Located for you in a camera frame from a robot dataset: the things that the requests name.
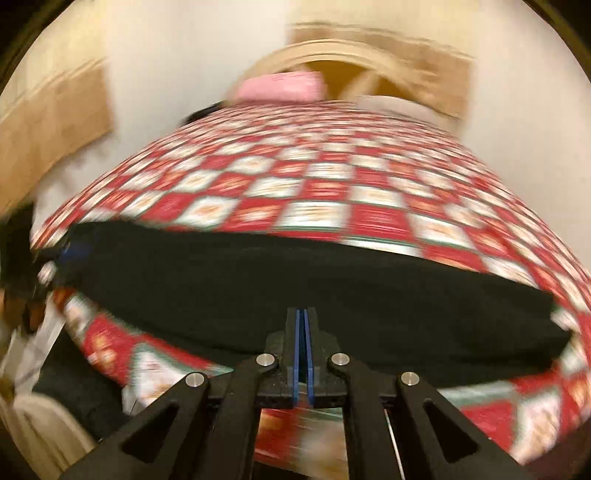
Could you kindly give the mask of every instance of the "red checkered tablecloth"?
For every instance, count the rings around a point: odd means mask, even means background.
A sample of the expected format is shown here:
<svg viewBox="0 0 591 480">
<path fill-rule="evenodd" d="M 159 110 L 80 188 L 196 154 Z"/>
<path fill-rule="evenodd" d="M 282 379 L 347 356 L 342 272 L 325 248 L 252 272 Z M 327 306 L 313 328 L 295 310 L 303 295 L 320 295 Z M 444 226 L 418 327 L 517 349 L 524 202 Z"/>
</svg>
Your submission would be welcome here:
<svg viewBox="0 0 591 480">
<path fill-rule="evenodd" d="M 589 273 L 500 179 L 431 125 L 348 103 L 226 108 L 158 140 L 47 220 L 259 232 L 416 255 L 552 292 L 577 332 L 543 375 L 442 393 L 517 461 L 549 450 L 591 412 Z M 90 362 L 149 403 L 187 372 L 227 368 L 137 331 L 78 293 L 64 312 Z M 261 459 L 309 475 L 344 467 L 339 411 L 265 411 Z"/>
</svg>

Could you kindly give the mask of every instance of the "wall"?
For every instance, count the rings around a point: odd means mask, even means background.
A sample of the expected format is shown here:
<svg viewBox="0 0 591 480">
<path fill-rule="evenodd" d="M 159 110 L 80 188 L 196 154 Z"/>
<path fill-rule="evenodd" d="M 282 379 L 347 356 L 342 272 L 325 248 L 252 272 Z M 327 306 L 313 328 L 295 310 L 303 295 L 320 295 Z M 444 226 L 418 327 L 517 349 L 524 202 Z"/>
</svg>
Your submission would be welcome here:
<svg viewBox="0 0 591 480">
<path fill-rule="evenodd" d="M 105 36 L 115 131 L 43 178 L 35 228 L 99 175 L 223 99 L 247 67 L 285 44 L 288 6 L 288 0 L 110 0 Z"/>
<path fill-rule="evenodd" d="M 463 142 L 591 267 L 591 83 L 520 0 L 480 0 Z"/>
<path fill-rule="evenodd" d="M 107 50 L 116 132 L 39 188 L 36 224 L 98 175 L 223 98 L 285 44 L 290 0 L 111 0 Z M 480 0 L 464 143 L 591 267 L 591 84 L 521 0 Z"/>
</svg>

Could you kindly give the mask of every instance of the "metal screw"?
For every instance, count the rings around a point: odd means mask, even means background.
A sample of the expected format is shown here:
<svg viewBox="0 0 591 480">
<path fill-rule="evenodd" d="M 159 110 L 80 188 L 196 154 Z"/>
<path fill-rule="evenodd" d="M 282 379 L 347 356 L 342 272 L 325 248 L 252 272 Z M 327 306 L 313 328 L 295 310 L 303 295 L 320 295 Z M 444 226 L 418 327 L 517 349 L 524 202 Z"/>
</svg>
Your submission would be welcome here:
<svg viewBox="0 0 591 480">
<path fill-rule="evenodd" d="M 259 356 L 257 356 L 256 362 L 261 367 L 268 367 L 275 363 L 275 357 L 270 353 L 261 353 Z"/>
<path fill-rule="evenodd" d="M 340 367 L 347 365 L 351 359 L 349 355 L 346 353 L 334 353 L 333 356 L 330 357 L 330 361 L 333 362 L 335 365 L 339 365 Z"/>
<path fill-rule="evenodd" d="M 185 383 L 189 387 L 200 387 L 201 385 L 203 385 L 203 382 L 205 382 L 205 377 L 203 376 L 203 374 L 200 374 L 199 372 L 193 372 L 185 377 Z"/>
<path fill-rule="evenodd" d="M 400 380 L 402 380 L 402 383 L 412 387 L 413 385 L 418 384 L 420 379 L 415 372 L 404 372 L 402 375 L 400 375 Z"/>
</svg>

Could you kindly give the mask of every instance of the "pink cloth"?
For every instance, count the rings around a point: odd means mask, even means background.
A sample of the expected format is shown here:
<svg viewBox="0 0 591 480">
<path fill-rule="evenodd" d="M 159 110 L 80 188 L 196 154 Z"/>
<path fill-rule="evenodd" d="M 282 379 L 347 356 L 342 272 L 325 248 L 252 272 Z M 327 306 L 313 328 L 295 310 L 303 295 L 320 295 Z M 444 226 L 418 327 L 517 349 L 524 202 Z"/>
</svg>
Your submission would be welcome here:
<svg viewBox="0 0 591 480">
<path fill-rule="evenodd" d="M 326 85 L 319 72 L 288 72 L 262 75 L 240 85 L 234 100 L 239 102 L 318 102 Z"/>
</svg>

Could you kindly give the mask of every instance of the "black cloth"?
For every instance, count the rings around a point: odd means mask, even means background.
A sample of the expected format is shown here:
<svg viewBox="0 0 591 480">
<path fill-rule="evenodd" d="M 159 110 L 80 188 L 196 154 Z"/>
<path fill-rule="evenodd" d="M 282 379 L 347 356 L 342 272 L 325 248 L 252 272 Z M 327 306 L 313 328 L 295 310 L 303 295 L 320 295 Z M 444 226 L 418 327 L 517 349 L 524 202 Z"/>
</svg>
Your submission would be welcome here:
<svg viewBox="0 0 591 480">
<path fill-rule="evenodd" d="M 123 413 L 121 387 L 95 370 L 64 330 L 33 391 L 62 404 L 95 440 L 115 433 L 129 419 Z"/>
<path fill-rule="evenodd" d="M 39 480 L 0 421 L 0 472 L 10 480 Z"/>
<path fill-rule="evenodd" d="M 208 106 L 207 108 L 204 108 L 202 110 L 198 110 L 197 112 L 193 112 L 193 113 L 191 113 L 191 115 L 189 115 L 183 121 L 183 125 L 192 124 L 193 122 L 196 122 L 197 120 L 200 120 L 200 119 L 210 115 L 211 113 L 217 112 L 218 110 L 221 110 L 222 108 L 223 108 L 223 102 L 218 102 L 218 103 L 214 103 L 213 105 Z"/>
<path fill-rule="evenodd" d="M 570 339 L 549 293 L 491 274 L 331 242 L 70 227 L 56 281 L 116 317 L 230 367 L 260 353 L 290 306 L 313 306 L 342 351 L 437 387 L 546 370 Z"/>
</svg>

